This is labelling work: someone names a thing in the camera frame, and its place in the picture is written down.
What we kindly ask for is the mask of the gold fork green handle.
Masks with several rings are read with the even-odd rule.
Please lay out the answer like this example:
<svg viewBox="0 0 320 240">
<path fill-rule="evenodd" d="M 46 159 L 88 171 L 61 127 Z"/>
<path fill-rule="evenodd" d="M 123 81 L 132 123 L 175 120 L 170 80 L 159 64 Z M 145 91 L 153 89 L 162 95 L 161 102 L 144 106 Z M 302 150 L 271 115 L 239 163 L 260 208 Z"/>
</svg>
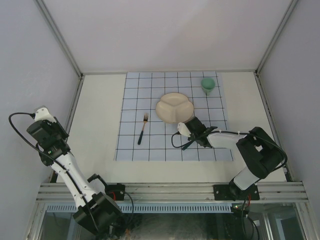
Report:
<svg viewBox="0 0 320 240">
<path fill-rule="evenodd" d="M 139 139 L 138 139 L 138 142 L 137 142 L 138 145 L 140 145 L 141 142 L 142 142 L 145 126 L 146 126 L 146 124 L 148 122 L 148 119 L 149 119 L 149 113 L 145 113 L 144 116 L 143 116 L 143 126 L 142 126 L 142 129 L 141 129 L 141 132 L 140 132 L 140 135 L 139 135 Z"/>
</svg>

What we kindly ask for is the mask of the white black-grid tablecloth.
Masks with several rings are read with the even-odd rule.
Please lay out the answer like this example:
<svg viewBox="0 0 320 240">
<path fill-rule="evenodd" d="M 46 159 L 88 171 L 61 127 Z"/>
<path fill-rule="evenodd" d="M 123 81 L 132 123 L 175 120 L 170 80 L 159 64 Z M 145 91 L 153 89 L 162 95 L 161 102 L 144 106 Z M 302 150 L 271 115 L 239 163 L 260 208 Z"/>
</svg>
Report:
<svg viewBox="0 0 320 240">
<path fill-rule="evenodd" d="M 201 80 L 213 78 L 215 88 L 206 95 Z M 188 138 L 177 134 L 175 123 L 165 123 L 156 114 L 160 98 L 180 93 L 193 103 L 193 116 L 206 127 L 229 129 L 222 77 L 215 71 L 129 72 L 126 75 L 115 161 L 118 162 L 231 162 L 234 155 L 226 148 L 202 147 L 196 142 L 180 148 Z M 144 114 L 149 113 L 141 144 L 138 140 Z"/>
</svg>

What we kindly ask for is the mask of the cream divided plate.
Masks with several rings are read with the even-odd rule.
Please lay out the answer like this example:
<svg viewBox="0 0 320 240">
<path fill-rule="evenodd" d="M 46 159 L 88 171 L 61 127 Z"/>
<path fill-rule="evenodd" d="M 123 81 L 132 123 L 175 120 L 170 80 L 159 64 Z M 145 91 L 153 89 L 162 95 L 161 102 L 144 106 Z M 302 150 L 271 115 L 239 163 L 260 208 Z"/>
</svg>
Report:
<svg viewBox="0 0 320 240">
<path fill-rule="evenodd" d="M 167 124 L 188 121 L 194 114 L 194 105 L 187 96 L 172 92 L 163 95 L 155 107 L 156 115 Z"/>
</svg>

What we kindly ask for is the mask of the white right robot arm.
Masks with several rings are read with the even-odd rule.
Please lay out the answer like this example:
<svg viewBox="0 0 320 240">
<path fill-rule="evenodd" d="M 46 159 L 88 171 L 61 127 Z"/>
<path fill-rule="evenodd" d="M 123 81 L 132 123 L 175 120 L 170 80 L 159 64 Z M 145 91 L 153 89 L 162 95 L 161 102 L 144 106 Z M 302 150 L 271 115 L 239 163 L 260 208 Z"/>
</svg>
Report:
<svg viewBox="0 0 320 240">
<path fill-rule="evenodd" d="M 237 148 L 245 162 L 245 168 L 228 184 L 227 191 L 237 200 L 247 195 L 248 189 L 265 179 L 269 174 L 284 167 L 288 161 L 285 151 L 261 128 L 254 127 L 249 132 L 233 132 L 206 127 L 197 117 L 180 122 L 179 134 L 188 137 L 188 143 L 182 145 L 186 150 L 196 142 L 204 148 Z"/>
</svg>

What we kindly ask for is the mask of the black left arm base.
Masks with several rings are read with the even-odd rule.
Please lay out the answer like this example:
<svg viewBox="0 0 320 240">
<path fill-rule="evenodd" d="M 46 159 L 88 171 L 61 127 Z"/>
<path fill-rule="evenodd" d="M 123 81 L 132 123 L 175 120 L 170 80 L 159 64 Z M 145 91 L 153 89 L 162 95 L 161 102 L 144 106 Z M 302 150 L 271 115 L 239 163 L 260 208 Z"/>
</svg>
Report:
<svg viewBox="0 0 320 240">
<path fill-rule="evenodd" d="M 104 189 L 105 194 L 114 201 L 123 201 L 125 199 L 125 190 L 126 186 L 121 183 L 108 184 Z"/>
</svg>

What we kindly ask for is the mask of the gold spoon green handle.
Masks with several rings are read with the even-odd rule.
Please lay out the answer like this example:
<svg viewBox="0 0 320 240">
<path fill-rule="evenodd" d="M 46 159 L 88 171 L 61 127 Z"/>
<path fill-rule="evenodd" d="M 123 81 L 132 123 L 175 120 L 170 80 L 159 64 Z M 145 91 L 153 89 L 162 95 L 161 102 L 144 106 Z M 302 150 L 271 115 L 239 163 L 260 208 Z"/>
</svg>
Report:
<svg viewBox="0 0 320 240">
<path fill-rule="evenodd" d="M 193 144 L 193 140 L 190 140 L 190 141 L 188 141 L 187 143 L 185 143 L 185 144 L 183 144 L 182 146 L 181 146 L 181 149 L 184 151 L 184 150 L 186 150 L 189 146 L 191 146 L 192 144 Z"/>
</svg>

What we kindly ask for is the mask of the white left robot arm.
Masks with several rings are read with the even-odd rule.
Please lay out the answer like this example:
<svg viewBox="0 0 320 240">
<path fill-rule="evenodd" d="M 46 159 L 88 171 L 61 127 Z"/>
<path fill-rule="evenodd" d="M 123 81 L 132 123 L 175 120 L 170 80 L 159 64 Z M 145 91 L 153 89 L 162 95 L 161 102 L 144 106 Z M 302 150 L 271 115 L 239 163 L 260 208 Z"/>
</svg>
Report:
<svg viewBox="0 0 320 240">
<path fill-rule="evenodd" d="M 122 214 L 109 196 L 110 188 L 103 183 L 90 185 L 66 142 L 69 135 L 56 117 L 37 118 L 34 113 L 31 117 L 34 123 L 26 131 L 36 140 L 42 163 L 50 166 L 70 191 L 77 208 L 74 220 L 96 236 L 106 232 Z"/>
</svg>

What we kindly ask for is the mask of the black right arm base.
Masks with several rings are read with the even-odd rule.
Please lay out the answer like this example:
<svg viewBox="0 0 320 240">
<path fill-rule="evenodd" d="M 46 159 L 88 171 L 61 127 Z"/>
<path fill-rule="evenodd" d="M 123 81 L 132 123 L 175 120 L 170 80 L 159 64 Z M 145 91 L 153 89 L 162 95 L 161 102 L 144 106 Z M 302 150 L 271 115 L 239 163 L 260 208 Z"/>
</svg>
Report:
<svg viewBox="0 0 320 240">
<path fill-rule="evenodd" d="M 251 200 L 260 200 L 258 186 L 253 184 L 246 190 L 241 190 L 236 185 L 215 184 L 213 185 L 214 199 L 216 201 L 238 201 L 251 197 Z"/>
</svg>

